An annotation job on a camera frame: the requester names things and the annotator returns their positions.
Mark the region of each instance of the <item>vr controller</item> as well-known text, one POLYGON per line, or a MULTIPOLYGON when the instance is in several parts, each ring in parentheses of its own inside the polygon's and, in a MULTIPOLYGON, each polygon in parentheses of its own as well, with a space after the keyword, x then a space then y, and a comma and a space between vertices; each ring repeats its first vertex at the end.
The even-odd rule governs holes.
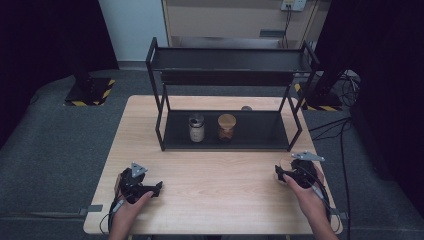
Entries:
POLYGON ((280 166, 275 165, 275 172, 278 175, 278 180, 286 182, 283 178, 283 174, 292 177, 299 186, 302 188, 310 188, 318 179, 317 171, 311 160, 324 161, 324 158, 313 155, 307 151, 301 154, 292 154, 293 157, 297 157, 291 162, 291 171, 286 171, 280 166))
POLYGON ((129 203, 134 204, 141 196, 149 191, 154 192, 152 197, 159 197, 163 182, 159 182, 156 186, 143 185, 142 182, 146 176, 146 172, 146 168, 133 162, 131 168, 127 168, 121 173, 119 188, 129 203))

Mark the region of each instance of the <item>wall outlet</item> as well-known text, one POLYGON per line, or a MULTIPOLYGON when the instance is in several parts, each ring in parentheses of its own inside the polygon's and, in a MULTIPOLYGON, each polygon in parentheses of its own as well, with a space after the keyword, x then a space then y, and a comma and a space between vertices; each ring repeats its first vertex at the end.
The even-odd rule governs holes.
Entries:
POLYGON ((292 11, 303 11, 305 9, 307 0, 283 0, 281 4, 281 11, 289 10, 288 6, 291 7, 292 11))

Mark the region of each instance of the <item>black curtain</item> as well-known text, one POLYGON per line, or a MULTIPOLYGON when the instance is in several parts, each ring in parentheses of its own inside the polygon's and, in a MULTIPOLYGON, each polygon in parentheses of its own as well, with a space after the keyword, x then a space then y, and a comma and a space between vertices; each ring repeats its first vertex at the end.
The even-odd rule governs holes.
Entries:
POLYGON ((39 87, 118 68, 97 0, 3 1, 0 35, 0 147, 39 87))
POLYGON ((323 85, 331 87, 346 69, 361 77, 354 124, 377 173, 396 180, 424 216, 422 7, 421 1, 333 1, 316 53, 331 73, 319 80, 323 85))

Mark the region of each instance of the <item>yellow black hazard tape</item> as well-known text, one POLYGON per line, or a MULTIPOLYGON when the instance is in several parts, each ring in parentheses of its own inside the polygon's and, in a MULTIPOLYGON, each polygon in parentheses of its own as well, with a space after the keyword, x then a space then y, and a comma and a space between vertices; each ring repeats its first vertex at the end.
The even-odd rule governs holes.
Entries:
POLYGON ((110 94, 113 84, 115 80, 110 80, 105 92, 103 93, 103 97, 99 101, 65 101, 63 105, 65 106, 100 106, 106 102, 107 97, 110 94))
MULTIPOLYGON (((294 85, 294 88, 297 94, 301 96, 302 89, 300 87, 300 84, 296 83, 294 85)), ((306 99, 303 99, 301 106, 303 110, 313 110, 313 111, 342 111, 343 110, 343 108, 340 106, 310 106, 308 105, 306 99)))

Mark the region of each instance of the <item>jar lid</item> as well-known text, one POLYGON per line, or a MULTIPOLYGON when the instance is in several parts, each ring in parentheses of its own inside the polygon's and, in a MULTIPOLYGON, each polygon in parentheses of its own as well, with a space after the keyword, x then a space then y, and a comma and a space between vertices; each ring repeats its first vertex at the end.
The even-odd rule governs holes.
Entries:
POLYGON ((198 114, 198 113, 192 114, 188 118, 188 123, 192 127, 201 127, 201 126, 203 126, 204 122, 205 122, 205 118, 203 117, 203 115, 198 114))
POLYGON ((224 129, 230 129, 236 125, 236 117, 231 114, 222 114, 218 118, 218 124, 224 129))

